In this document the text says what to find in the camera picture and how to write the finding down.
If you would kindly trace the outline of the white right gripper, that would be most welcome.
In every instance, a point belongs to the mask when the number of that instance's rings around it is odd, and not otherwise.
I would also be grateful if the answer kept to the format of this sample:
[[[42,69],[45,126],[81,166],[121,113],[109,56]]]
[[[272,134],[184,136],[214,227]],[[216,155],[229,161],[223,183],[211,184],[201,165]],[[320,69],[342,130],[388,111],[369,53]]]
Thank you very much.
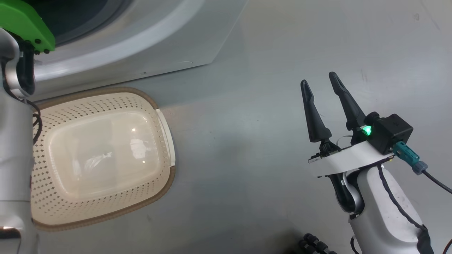
[[[346,89],[341,79],[335,72],[329,73],[329,79],[334,93],[341,102],[346,117],[347,130],[352,131],[364,126],[366,115]],[[305,79],[301,81],[301,92],[310,142],[328,141],[332,137],[331,131],[324,125],[314,105],[314,95]],[[358,169],[391,156],[394,156],[394,153],[390,152],[387,155],[383,155],[368,141],[365,141],[326,157],[310,159],[308,163],[311,174],[315,177],[322,177]]]

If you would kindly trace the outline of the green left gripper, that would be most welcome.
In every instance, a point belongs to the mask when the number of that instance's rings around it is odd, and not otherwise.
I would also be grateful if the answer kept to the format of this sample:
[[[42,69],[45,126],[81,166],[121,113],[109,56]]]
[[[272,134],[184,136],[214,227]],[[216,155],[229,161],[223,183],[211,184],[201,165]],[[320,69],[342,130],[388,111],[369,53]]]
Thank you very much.
[[[1,28],[30,42],[40,53],[55,50],[55,37],[37,11],[23,0],[0,1]]]

